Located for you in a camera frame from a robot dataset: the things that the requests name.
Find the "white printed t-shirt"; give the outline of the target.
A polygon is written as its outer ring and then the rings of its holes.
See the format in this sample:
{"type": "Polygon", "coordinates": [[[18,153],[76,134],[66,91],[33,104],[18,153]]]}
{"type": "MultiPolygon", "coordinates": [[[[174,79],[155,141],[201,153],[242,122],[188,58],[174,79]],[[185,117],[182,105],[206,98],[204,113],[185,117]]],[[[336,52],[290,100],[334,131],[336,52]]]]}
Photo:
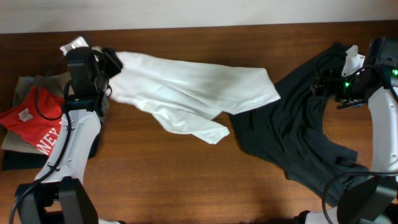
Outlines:
{"type": "Polygon", "coordinates": [[[264,68],[229,67],[117,52],[121,72],[110,78],[111,99],[151,114],[168,132],[217,144],[229,130],[214,121],[280,99],[264,68]]]}

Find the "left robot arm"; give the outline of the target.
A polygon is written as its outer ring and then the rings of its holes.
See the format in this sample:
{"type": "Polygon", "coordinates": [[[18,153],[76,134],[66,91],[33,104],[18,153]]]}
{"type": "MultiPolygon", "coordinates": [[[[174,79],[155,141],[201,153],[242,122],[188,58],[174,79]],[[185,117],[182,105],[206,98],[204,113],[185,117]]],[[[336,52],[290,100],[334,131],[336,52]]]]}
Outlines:
{"type": "Polygon", "coordinates": [[[86,163],[109,109],[109,78],[123,64],[114,50],[91,47],[66,53],[71,75],[64,88],[62,127],[53,152],[35,180],[21,184],[9,216],[13,223],[103,223],[83,187],[86,163]]]}

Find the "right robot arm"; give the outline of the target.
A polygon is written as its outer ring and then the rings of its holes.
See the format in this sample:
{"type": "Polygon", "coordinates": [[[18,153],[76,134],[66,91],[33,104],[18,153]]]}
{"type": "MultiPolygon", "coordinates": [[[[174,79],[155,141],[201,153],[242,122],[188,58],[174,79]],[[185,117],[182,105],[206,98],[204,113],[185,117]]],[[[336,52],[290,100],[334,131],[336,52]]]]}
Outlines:
{"type": "Polygon", "coordinates": [[[352,46],[342,57],[341,70],[315,69],[314,95],[340,101],[339,109],[367,104],[373,125],[373,161],[369,172],[349,172],[334,177],[328,190],[344,177],[366,180],[347,190],[333,208],[322,206],[309,212],[305,222],[397,223],[397,39],[381,37],[371,41],[366,55],[352,46]]]}

